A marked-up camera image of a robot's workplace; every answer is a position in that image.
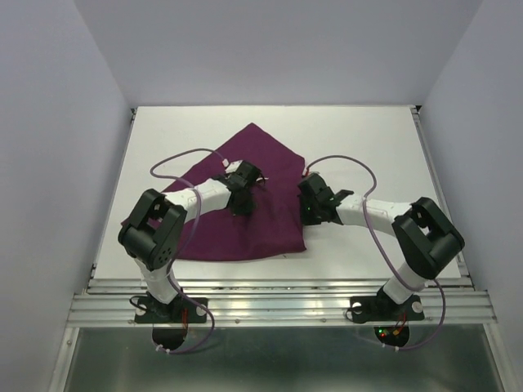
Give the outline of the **purple cloth mat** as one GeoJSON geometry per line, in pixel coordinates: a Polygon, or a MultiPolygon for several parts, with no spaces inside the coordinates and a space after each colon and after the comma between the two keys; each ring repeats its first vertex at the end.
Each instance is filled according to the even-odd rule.
{"type": "Polygon", "coordinates": [[[233,216],[230,210],[203,214],[180,258],[250,261],[305,251],[298,198],[304,158],[254,123],[217,152],[230,161],[245,160],[258,167],[266,182],[253,188],[251,215],[233,216]]]}

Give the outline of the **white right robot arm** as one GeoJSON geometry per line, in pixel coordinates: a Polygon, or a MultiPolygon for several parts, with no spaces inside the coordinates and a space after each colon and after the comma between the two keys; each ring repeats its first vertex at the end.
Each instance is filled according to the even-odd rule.
{"type": "Polygon", "coordinates": [[[424,318],[418,293],[435,280],[463,250],[465,241],[446,214],[430,198],[413,203],[370,199],[350,190],[333,192],[317,173],[298,185],[305,226],[334,223],[365,227],[396,239],[404,262],[373,296],[353,296],[346,317],[354,323],[419,321],[424,318]]]}

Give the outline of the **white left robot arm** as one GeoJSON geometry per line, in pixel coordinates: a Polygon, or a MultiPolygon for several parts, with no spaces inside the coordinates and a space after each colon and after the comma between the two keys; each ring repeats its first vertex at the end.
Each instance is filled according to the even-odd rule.
{"type": "Polygon", "coordinates": [[[201,184],[174,192],[146,190],[138,199],[118,233],[118,242],[138,265],[146,295],[135,304],[145,316],[164,323],[192,320],[204,323],[207,300],[192,300],[175,281],[172,264],[183,252],[183,229],[195,229],[202,215],[229,210],[234,216],[249,216],[255,209],[252,187],[262,178],[261,170],[240,160],[222,174],[201,184]]]}

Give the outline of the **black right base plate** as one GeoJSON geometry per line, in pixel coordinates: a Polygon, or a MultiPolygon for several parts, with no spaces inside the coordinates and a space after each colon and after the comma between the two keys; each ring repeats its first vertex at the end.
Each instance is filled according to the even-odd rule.
{"type": "Polygon", "coordinates": [[[408,322],[423,321],[425,314],[417,295],[412,295],[405,303],[398,305],[379,292],[373,296],[351,297],[344,317],[356,324],[376,323],[373,330],[378,341],[401,350],[410,338],[408,322]]]}

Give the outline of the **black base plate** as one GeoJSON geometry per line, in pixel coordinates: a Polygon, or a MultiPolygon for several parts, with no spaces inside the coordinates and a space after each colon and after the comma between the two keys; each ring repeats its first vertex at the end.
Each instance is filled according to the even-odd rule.
{"type": "Polygon", "coordinates": [[[423,321],[425,314],[417,295],[412,295],[405,303],[398,305],[379,292],[373,296],[351,297],[344,317],[356,324],[376,323],[373,330],[378,341],[401,350],[410,338],[408,322],[423,321]]]}
{"type": "Polygon", "coordinates": [[[182,349],[191,324],[205,324],[208,313],[187,299],[176,296],[169,304],[157,301],[149,293],[131,296],[135,310],[133,322],[152,325],[151,338],[157,351],[165,354],[184,354],[194,348],[182,349]]]}

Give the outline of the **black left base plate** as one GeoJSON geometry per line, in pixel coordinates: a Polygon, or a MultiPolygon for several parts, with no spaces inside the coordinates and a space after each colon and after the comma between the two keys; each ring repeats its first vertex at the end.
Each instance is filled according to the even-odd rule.
{"type": "Polygon", "coordinates": [[[205,324],[208,313],[187,299],[176,296],[169,304],[157,301],[149,293],[131,296],[135,310],[133,322],[152,325],[151,338],[157,351],[165,354],[184,354],[194,348],[182,349],[191,324],[205,324]]]}

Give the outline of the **aluminium right side rail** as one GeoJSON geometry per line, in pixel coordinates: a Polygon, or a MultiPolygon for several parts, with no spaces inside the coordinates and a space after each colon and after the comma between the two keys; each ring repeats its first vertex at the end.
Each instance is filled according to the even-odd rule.
{"type": "MultiPolygon", "coordinates": [[[[410,108],[410,112],[412,114],[413,123],[416,128],[416,132],[418,134],[418,139],[419,139],[421,147],[422,147],[423,155],[427,162],[427,167],[428,167],[428,171],[431,176],[431,181],[432,181],[432,184],[436,191],[436,197],[437,197],[438,203],[440,204],[440,208],[442,209],[442,211],[447,215],[447,217],[451,221],[452,218],[450,215],[448,204],[445,199],[445,194],[441,187],[440,178],[436,172],[436,167],[435,167],[433,158],[431,156],[431,151],[430,151],[428,143],[427,143],[427,138],[426,138],[424,130],[422,128],[421,116],[419,113],[421,106],[410,105],[409,108],[410,108]]],[[[459,269],[459,272],[461,275],[461,279],[465,279],[467,281],[465,283],[465,286],[471,287],[472,289],[474,289],[475,288],[474,282],[472,281],[469,269],[467,267],[467,264],[466,264],[466,261],[464,259],[462,252],[460,252],[457,255],[456,263],[457,263],[457,266],[458,266],[458,269],[459,269]]]]}

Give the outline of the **aluminium rail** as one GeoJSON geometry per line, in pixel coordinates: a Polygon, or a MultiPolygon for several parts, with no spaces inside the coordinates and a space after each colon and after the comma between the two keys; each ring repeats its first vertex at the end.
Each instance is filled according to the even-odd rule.
{"type": "MultiPolygon", "coordinates": [[[[445,194],[441,187],[440,178],[436,172],[436,167],[435,167],[433,158],[431,156],[431,151],[430,151],[428,143],[427,143],[427,138],[426,138],[424,130],[422,128],[421,116],[419,113],[421,106],[410,105],[409,108],[410,108],[410,112],[412,114],[413,123],[416,128],[416,132],[418,134],[418,139],[419,139],[421,147],[422,147],[423,155],[427,162],[427,167],[428,167],[428,171],[431,176],[431,181],[432,181],[432,184],[436,191],[436,197],[437,197],[438,203],[440,204],[440,208],[442,209],[442,211],[447,215],[447,217],[451,221],[452,218],[450,215],[448,204],[445,199],[445,194]]],[[[466,261],[464,259],[462,252],[460,252],[457,255],[456,263],[457,263],[457,266],[458,266],[458,269],[459,269],[459,272],[461,275],[461,279],[465,279],[467,281],[465,283],[465,286],[471,287],[472,289],[474,289],[475,288],[474,282],[472,281],[469,269],[467,267],[467,264],[466,264],[466,261]]]]}
{"type": "MultiPolygon", "coordinates": [[[[374,294],[381,280],[186,280],[185,293],[208,298],[217,327],[337,327],[353,296],[374,294]]],[[[438,322],[446,312],[447,324],[496,323],[494,307],[485,291],[476,290],[469,278],[445,278],[444,290],[430,286],[420,297],[426,324],[438,322]]],[[[145,284],[138,279],[93,279],[74,296],[67,327],[133,327],[128,299],[141,295],[145,284]]]]}

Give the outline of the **aluminium front rail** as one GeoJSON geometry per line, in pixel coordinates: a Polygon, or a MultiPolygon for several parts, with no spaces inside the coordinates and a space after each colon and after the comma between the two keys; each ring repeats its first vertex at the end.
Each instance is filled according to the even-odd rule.
{"type": "MultiPolygon", "coordinates": [[[[337,327],[353,296],[374,294],[381,280],[186,280],[185,293],[208,298],[217,327],[337,327]]],[[[430,286],[420,297],[426,324],[438,322],[446,312],[447,324],[496,323],[494,307],[485,291],[476,290],[469,278],[445,278],[444,290],[430,286]]],[[[133,327],[128,299],[141,295],[145,284],[138,279],[93,279],[74,296],[67,327],[133,327]]]]}

